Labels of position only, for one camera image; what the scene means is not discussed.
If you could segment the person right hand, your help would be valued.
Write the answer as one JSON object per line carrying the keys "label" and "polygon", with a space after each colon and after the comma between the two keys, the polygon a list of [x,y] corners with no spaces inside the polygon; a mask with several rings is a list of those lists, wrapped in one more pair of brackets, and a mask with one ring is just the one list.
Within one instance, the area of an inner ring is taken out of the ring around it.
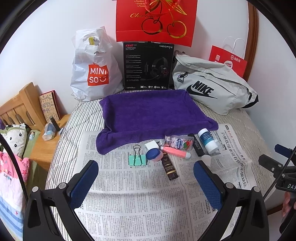
{"label": "person right hand", "polygon": [[282,204],[282,210],[281,210],[281,215],[282,217],[285,217],[290,209],[291,209],[291,206],[290,206],[290,193],[289,192],[285,192],[284,194],[284,201],[283,201],[283,204]]}

